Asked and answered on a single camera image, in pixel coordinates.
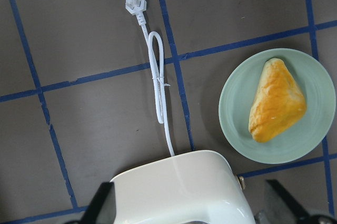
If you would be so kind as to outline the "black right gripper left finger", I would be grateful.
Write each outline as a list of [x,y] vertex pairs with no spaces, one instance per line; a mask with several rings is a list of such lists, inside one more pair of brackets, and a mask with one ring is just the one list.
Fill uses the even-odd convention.
[[103,182],[81,219],[70,220],[68,223],[114,223],[114,221],[115,186],[113,182]]

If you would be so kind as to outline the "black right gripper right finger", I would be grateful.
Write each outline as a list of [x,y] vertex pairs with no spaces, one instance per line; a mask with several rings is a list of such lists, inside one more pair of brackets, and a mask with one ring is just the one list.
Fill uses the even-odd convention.
[[315,223],[312,216],[275,179],[265,184],[265,213],[270,223]]

